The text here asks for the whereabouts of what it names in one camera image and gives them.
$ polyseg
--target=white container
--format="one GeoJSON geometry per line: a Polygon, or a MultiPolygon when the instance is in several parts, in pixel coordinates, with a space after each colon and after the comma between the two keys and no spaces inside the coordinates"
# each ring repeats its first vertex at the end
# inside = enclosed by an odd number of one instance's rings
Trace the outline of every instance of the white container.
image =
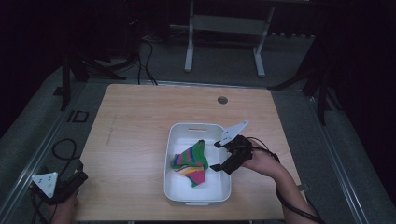
{"type": "Polygon", "coordinates": [[[221,138],[223,128],[217,124],[178,123],[169,133],[165,157],[163,188],[168,199],[186,205],[209,205],[221,203],[231,195],[231,176],[225,172],[215,172],[210,166],[222,164],[230,154],[225,148],[214,146],[221,138]],[[199,140],[205,140],[205,156],[209,167],[205,171],[205,182],[192,187],[190,180],[172,170],[171,160],[192,147],[199,140]]]}

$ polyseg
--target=colorful cloth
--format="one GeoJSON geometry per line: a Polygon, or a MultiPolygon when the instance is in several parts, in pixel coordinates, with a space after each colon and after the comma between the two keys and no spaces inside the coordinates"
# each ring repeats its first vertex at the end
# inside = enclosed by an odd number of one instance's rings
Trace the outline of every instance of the colorful cloth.
{"type": "Polygon", "coordinates": [[[199,140],[181,154],[176,154],[171,161],[171,168],[186,176],[193,188],[205,182],[205,170],[208,164],[204,151],[205,141],[199,140]]]}

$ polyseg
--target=table leg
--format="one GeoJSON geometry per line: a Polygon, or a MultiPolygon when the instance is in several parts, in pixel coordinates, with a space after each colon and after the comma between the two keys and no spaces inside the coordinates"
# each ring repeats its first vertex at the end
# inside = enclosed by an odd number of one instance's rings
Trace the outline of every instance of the table leg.
{"type": "Polygon", "coordinates": [[[184,65],[184,71],[190,72],[192,70],[192,56],[194,54],[194,43],[192,40],[194,27],[194,1],[190,1],[190,25],[189,25],[189,45],[187,46],[186,64],[184,65]]]}

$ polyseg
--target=hand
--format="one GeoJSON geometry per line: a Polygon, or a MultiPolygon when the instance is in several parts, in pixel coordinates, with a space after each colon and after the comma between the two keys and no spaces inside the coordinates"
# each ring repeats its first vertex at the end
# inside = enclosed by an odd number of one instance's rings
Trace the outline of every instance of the hand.
{"type": "MultiPolygon", "coordinates": [[[[256,141],[249,139],[254,147],[261,147],[256,141]]],[[[253,149],[253,158],[245,161],[242,166],[253,170],[259,174],[267,175],[273,179],[285,173],[285,168],[276,161],[268,152],[253,149]]]]}
{"type": "Polygon", "coordinates": [[[49,216],[52,217],[50,224],[70,224],[73,223],[78,200],[76,193],[72,194],[65,202],[58,205],[50,205],[48,207],[49,216]]]}

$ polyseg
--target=table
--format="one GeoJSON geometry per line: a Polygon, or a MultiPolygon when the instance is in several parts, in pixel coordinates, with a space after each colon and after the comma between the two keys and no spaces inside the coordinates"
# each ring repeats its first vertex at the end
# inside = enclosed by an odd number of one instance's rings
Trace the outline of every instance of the table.
{"type": "Polygon", "coordinates": [[[202,86],[112,84],[92,125],[81,160],[76,220],[254,220],[282,218],[274,181],[246,168],[232,173],[224,203],[187,206],[163,192],[164,159],[172,125],[243,120],[244,136],[261,139],[300,183],[276,107],[267,90],[202,86]],[[227,104],[220,104],[224,96],[227,104]]]}

